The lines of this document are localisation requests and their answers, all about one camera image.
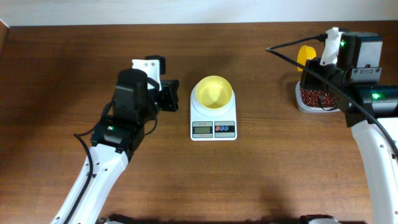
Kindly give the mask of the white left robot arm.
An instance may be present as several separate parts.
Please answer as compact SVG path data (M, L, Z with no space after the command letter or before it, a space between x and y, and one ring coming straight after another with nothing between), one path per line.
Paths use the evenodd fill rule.
M75 137L86 159L52 223L95 223L113 185L147 135L145 125L160 111L178 110L178 80L156 81L136 68L120 71L112 100L87 133Z

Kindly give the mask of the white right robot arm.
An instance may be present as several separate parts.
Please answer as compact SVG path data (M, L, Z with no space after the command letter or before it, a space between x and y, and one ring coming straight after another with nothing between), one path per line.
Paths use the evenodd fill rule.
M327 32L322 57L307 59L300 86L336 100L356 141L374 223L397 223L397 86L379 83L382 38L370 32Z

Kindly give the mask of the yellow plastic measuring scoop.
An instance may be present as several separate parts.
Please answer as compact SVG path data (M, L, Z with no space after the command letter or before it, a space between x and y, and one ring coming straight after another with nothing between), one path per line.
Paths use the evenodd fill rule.
M316 50L307 45L301 46L297 55L297 63L305 66L307 60L312 60L317 56Z

